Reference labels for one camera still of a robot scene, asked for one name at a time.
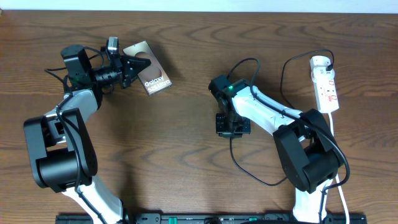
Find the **bronze Galaxy smartphone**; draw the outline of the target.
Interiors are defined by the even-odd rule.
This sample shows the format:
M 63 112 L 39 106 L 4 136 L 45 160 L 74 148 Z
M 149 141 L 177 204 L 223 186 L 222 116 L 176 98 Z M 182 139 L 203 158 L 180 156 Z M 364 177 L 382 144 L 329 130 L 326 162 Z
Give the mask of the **bronze Galaxy smartphone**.
M 138 74 L 138 78 L 149 96 L 172 86 L 171 79 L 146 41 L 131 45 L 123 49 L 123 52 L 128 56 L 150 60 L 151 64 Z

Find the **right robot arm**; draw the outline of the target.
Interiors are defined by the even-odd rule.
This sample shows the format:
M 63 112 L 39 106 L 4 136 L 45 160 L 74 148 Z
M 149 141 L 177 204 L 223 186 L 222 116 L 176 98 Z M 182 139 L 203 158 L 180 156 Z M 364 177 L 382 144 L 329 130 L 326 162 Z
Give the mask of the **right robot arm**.
M 327 192 L 348 161 L 321 112 L 285 107 L 245 79 L 231 83 L 220 75 L 208 89 L 221 110 L 215 118 L 218 136 L 240 138 L 251 132 L 251 122 L 272 135 L 285 177 L 296 189 L 294 218 L 323 223 Z

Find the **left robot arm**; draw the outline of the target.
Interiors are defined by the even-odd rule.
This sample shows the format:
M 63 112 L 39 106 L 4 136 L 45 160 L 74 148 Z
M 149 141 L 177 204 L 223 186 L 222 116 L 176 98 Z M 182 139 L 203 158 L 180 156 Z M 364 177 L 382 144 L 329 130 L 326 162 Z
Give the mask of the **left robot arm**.
M 108 42 L 96 54 L 109 63 L 94 68 L 87 50 L 88 46 L 71 45 L 60 52 L 67 70 L 61 79 L 62 101 L 24 122 L 32 176 L 39 187 L 73 199 L 93 223 L 135 223 L 123 201 L 97 175 L 98 161 L 85 123 L 101 107 L 105 88 L 131 86 L 151 61 L 121 55 L 118 44 Z

